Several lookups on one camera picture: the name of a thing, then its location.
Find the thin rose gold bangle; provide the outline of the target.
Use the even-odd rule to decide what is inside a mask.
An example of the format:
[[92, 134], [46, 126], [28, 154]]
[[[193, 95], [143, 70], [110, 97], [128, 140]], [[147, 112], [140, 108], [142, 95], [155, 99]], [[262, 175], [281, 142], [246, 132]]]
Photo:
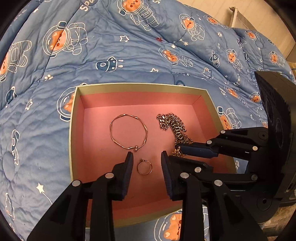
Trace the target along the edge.
[[110, 122], [109, 132], [112, 142], [125, 150], [138, 152], [147, 143], [147, 126], [132, 114], [116, 116]]

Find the pink lined jewelry box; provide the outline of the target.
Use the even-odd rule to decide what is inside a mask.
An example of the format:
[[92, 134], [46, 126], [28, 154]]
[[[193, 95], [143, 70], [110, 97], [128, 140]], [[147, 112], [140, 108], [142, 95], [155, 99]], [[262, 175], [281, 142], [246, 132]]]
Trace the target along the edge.
[[67, 101], [71, 111], [69, 163], [72, 180], [91, 182], [125, 160], [129, 150], [112, 142], [110, 122], [120, 114], [138, 116], [147, 126], [147, 143], [133, 152], [127, 195], [113, 203], [117, 227], [155, 220], [181, 208], [166, 192], [161, 153], [174, 150], [171, 130], [162, 130], [157, 116], [173, 113], [193, 141], [205, 143], [223, 126], [207, 90], [152, 83], [81, 85]]

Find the blue astronaut print quilt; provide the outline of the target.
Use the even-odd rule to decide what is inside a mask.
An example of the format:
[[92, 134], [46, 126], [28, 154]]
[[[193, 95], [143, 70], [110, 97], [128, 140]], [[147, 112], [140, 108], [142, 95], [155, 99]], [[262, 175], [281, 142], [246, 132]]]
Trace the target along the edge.
[[70, 182], [69, 117], [79, 84], [145, 82], [208, 90], [234, 127], [265, 126], [255, 71], [295, 80], [267, 37], [232, 29], [178, 1], [29, 1], [1, 39], [1, 211], [26, 240]]

